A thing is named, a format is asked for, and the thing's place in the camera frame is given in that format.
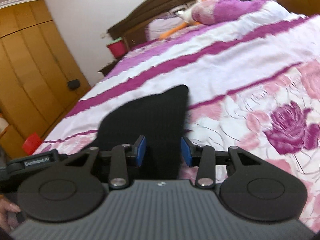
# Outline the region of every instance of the logo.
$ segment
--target logo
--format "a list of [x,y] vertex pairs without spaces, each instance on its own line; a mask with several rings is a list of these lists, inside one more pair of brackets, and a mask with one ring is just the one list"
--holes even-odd
[[157,185],[160,186],[160,187],[163,187],[163,186],[166,185],[166,183],[164,181],[161,181],[161,182],[157,183]]
[[24,166],[30,166],[30,165],[34,165],[34,164],[39,164],[39,163],[46,163],[49,162],[50,158],[49,157],[43,157],[41,159],[37,159],[37,160],[33,160],[30,162],[24,162]]

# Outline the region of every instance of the ribbed gray surface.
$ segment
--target ribbed gray surface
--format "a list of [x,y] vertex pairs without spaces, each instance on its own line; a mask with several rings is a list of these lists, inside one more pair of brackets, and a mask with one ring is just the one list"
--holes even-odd
[[26,221],[16,240],[309,240],[313,233],[297,220],[256,224],[228,212],[215,193],[188,180],[136,181],[112,191],[101,207],[78,221]]

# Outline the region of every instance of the pillow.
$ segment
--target pillow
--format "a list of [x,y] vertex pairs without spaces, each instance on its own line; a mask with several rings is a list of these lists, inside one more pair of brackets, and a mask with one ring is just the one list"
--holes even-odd
[[179,17],[153,20],[146,27],[147,41],[158,39],[162,33],[165,33],[179,26],[182,23],[183,23],[183,20]]
[[201,0],[192,7],[192,18],[205,25],[234,21],[244,14],[256,12],[267,0]]

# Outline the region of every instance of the stuffed animal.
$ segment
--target stuffed animal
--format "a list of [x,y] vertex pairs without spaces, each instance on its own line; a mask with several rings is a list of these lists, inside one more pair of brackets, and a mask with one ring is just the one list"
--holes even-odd
[[179,17],[182,18],[184,20],[184,23],[182,23],[181,25],[168,30],[165,33],[162,33],[159,36],[159,40],[165,40],[167,39],[169,36],[171,36],[172,34],[176,33],[179,30],[184,29],[185,27],[188,27],[190,25],[199,25],[201,24],[200,22],[196,22],[193,18],[192,18],[192,9],[195,7],[195,4],[193,4],[190,8],[188,8],[187,10],[184,11],[183,14],[180,14]]
[[161,34],[159,39],[166,39],[189,25],[213,25],[237,20],[244,14],[260,10],[266,2],[267,0],[198,0],[183,14],[179,15],[185,22]]

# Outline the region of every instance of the red object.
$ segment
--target red object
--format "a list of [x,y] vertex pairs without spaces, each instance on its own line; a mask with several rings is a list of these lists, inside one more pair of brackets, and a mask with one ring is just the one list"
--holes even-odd
[[33,153],[38,149],[38,147],[42,144],[41,138],[36,134],[31,134],[24,144],[22,145],[22,149],[28,154],[33,155]]
[[127,48],[122,39],[117,39],[113,43],[107,45],[115,58],[121,58],[127,53]]

